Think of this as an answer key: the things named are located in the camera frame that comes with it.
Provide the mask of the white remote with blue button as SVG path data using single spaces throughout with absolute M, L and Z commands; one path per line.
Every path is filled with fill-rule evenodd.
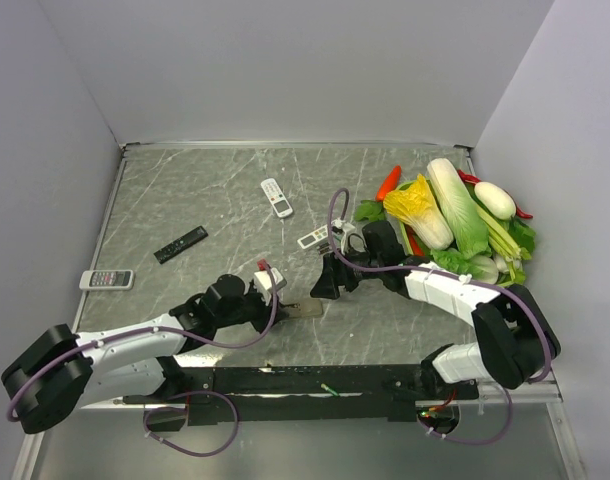
M 312 318 L 323 315 L 323 305 L 319 299 L 304 298 L 291 304 L 298 305 L 297 318 Z

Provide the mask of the green battery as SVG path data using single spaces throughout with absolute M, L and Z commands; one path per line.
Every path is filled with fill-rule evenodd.
M 320 387 L 327 393 L 329 393 L 330 395 L 332 395 L 333 397 L 340 397 L 340 394 L 334 390 L 333 388 L 331 388 L 330 386 L 328 386 L 325 383 L 321 383 Z

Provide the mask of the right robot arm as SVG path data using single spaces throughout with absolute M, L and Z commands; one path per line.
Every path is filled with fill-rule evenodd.
M 387 290 L 437 307 L 474 328 L 474 342 L 446 345 L 425 358 L 421 383 L 429 396 L 444 398 L 457 383 L 469 380 L 493 380 L 514 390 L 560 354 L 558 338 L 526 287 L 487 284 L 452 274 L 426 257 L 408 255 L 386 220 L 363 227 L 360 250 L 350 245 L 355 231 L 349 223 L 335 219 L 327 229 L 330 250 L 311 297 L 336 300 L 341 292 L 378 279 Z

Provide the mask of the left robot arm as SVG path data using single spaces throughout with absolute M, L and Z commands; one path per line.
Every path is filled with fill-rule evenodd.
M 256 272 L 250 283 L 225 274 L 205 292 L 131 327 L 75 333 L 66 324 L 53 326 L 2 373 L 6 417 L 37 434 L 99 401 L 172 401 L 183 387 L 175 356 L 206 345 L 224 348 L 215 336 L 231 326 L 250 324 L 266 336 L 287 316 L 279 299 L 286 284 L 276 268 Z

